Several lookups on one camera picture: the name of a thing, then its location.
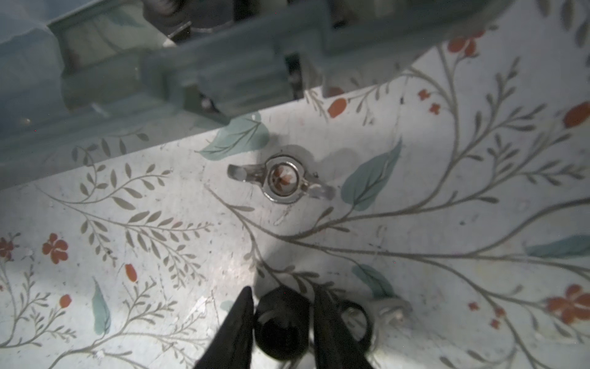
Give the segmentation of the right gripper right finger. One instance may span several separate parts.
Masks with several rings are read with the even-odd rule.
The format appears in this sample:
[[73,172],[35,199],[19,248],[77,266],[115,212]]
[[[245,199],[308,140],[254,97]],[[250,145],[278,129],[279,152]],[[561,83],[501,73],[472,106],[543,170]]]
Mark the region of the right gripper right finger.
[[[342,319],[342,313],[348,309],[360,311],[365,317],[367,327],[359,341]],[[316,368],[372,369],[373,366],[366,358],[372,338],[373,320],[360,304],[350,300],[334,301],[325,289],[315,287],[313,352]]]

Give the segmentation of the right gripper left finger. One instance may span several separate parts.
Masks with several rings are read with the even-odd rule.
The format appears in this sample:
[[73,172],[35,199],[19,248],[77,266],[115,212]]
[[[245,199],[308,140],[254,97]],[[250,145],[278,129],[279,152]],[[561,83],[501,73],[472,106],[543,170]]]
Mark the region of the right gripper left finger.
[[212,343],[195,364],[196,369],[249,369],[254,344],[252,288],[239,293]]

